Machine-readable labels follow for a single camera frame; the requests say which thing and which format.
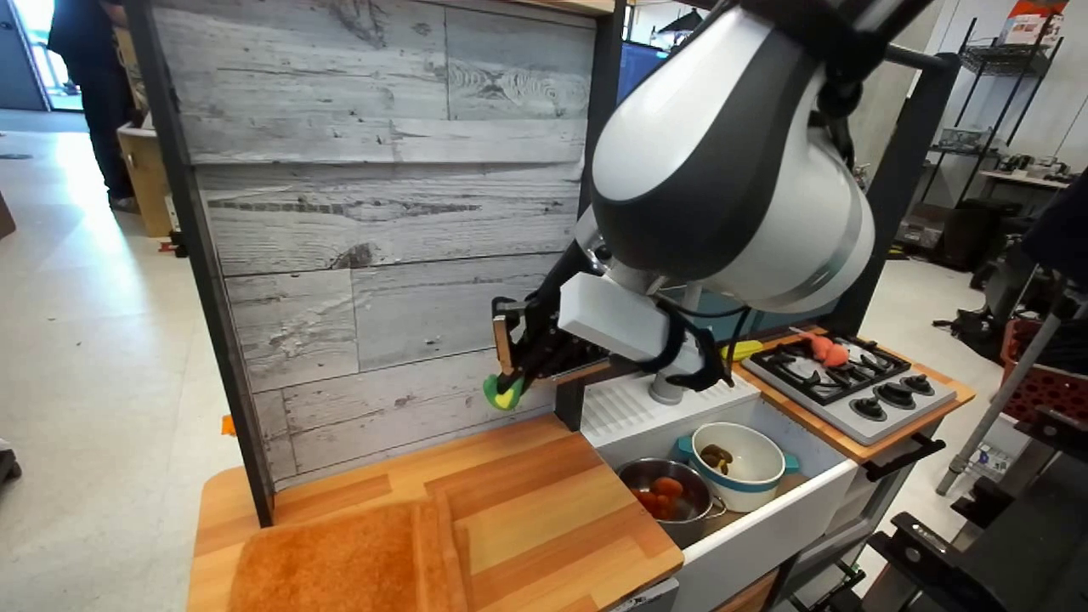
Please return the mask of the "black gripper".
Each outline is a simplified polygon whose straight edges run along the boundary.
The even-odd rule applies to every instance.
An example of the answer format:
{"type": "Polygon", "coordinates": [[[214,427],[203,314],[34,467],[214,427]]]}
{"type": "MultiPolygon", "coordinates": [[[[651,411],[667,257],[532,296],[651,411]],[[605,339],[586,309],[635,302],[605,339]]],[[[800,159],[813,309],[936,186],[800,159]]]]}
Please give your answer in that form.
{"type": "Polygon", "coordinates": [[[609,367],[597,348],[558,326],[561,286],[588,270],[591,258],[570,241],[533,293],[489,302],[501,388],[569,386],[609,367]]]}

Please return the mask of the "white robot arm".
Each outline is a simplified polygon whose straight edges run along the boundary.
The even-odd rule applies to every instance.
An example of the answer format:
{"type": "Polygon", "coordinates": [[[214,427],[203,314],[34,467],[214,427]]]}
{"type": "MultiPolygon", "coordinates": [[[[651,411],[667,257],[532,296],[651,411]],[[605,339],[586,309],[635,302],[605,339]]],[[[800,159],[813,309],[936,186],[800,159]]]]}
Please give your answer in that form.
{"type": "Polygon", "coordinates": [[[850,159],[863,82],[932,0],[722,0],[605,119],[575,237],[494,302],[494,397],[605,367],[728,379],[691,299],[813,314],[867,270],[876,223],[850,159]]]}

